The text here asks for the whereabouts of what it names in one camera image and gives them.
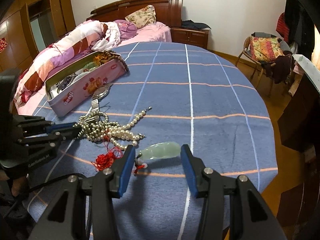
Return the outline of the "person left hand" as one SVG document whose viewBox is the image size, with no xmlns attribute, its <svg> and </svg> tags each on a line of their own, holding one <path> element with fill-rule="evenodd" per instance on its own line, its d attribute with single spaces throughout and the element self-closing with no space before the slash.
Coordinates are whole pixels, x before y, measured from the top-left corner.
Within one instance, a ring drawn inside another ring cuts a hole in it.
<svg viewBox="0 0 320 240">
<path fill-rule="evenodd" d="M 25 193 L 29 192 L 29 182 L 27 179 L 27 176 L 16 178 L 16 179 L 10 179 L 7 174 L 1 170 L 1 181 L 10 181 L 10 189 L 11 193 L 14 197 L 22 196 Z"/>
</svg>

